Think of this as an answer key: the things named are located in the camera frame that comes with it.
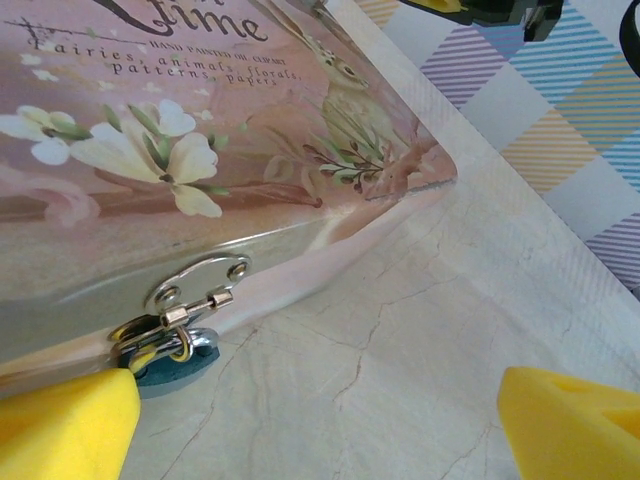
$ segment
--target rabbit illustration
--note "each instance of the rabbit illustration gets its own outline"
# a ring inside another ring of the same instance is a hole
[[[398,152],[408,148],[408,143],[394,130],[389,115],[367,92],[369,83],[365,78],[334,52],[306,34],[272,0],[251,0],[251,3],[309,48],[327,74],[329,88],[322,104],[322,114],[329,134],[339,148],[351,150],[353,140],[362,139],[362,130],[369,138],[377,136],[384,147],[393,147]]]

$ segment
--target marble surface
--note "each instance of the marble surface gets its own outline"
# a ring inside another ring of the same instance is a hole
[[[351,0],[329,6],[460,182],[326,290],[224,336],[204,378],[145,401],[123,480],[515,480],[505,368],[640,390],[637,300]]]

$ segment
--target checkered tablecloth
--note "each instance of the checkered tablecloth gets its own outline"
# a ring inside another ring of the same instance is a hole
[[[549,38],[527,44],[520,26],[357,3],[600,260],[640,286],[640,78],[618,40],[630,0],[565,2]]]

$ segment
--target white flower illustration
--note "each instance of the white flower illustration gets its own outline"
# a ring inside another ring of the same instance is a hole
[[[219,217],[222,210],[207,194],[190,183],[217,173],[218,155],[207,138],[189,133],[171,149],[166,170],[153,161],[144,144],[146,130],[137,122],[124,120],[122,132],[108,123],[91,129],[93,138],[76,142],[71,155],[101,170],[149,183],[166,183],[175,196],[176,206],[186,215]]]
[[[100,85],[100,91],[106,92],[108,90],[113,90],[116,86],[111,82],[105,82],[103,80],[98,80],[98,84]]]
[[[55,130],[52,120],[75,124],[66,113],[48,113],[41,108],[25,105],[18,108],[17,115],[0,115],[0,132],[36,142],[31,147],[34,157],[47,165],[62,165],[69,158],[69,146],[60,138],[48,134],[47,130]]]
[[[162,89],[157,87],[153,82],[147,82],[143,90],[149,93],[160,93],[162,91]]]
[[[158,106],[145,103],[140,109],[157,125],[163,135],[179,137],[196,128],[196,120],[184,113],[180,105],[171,100],[161,100]]]
[[[20,57],[22,60],[20,63],[23,65],[40,65],[42,63],[42,59],[37,55],[31,55],[30,53],[21,53]]]
[[[202,120],[213,120],[213,115],[211,115],[211,112],[209,110],[203,110],[201,112],[193,112],[193,114],[196,117],[201,118]]]
[[[50,82],[57,82],[58,80],[60,80],[58,77],[53,75],[48,70],[33,70],[33,73],[35,74],[36,77],[38,77],[39,80],[45,80]]]

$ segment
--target white petal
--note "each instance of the white petal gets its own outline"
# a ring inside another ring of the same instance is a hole
[[[197,188],[174,185],[171,191],[176,196],[176,206],[186,215],[203,215],[210,218],[222,215],[220,206]]]
[[[159,169],[150,168],[126,135],[108,123],[96,125],[91,133],[94,138],[75,142],[71,146],[72,157],[121,177],[149,183],[161,182]]]
[[[53,127],[49,118],[49,112],[31,105],[23,105],[18,107],[18,115],[26,118],[31,122],[38,123],[40,126]]]
[[[167,173],[176,183],[191,183],[213,177],[218,173],[217,163],[218,155],[209,148],[207,137],[201,133],[190,133],[171,150]]]
[[[158,105],[160,113],[159,129],[170,137],[179,137],[189,133],[196,128],[196,120],[191,115],[187,115],[182,107],[171,100],[162,100]]]
[[[160,116],[160,132],[170,137],[179,137],[196,128],[196,119],[186,113],[165,114]]]
[[[184,113],[184,110],[179,104],[177,104],[173,100],[167,100],[166,98],[164,100],[161,100],[158,104],[158,111],[160,112],[161,116]]]
[[[47,137],[42,133],[42,126],[21,115],[0,115],[0,132],[14,138],[41,142]]]
[[[31,147],[31,153],[47,165],[62,165],[69,158],[69,146],[59,138],[47,138]]]
[[[51,112],[50,118],[75,125],[76,121],[71,115],[64,112]]]

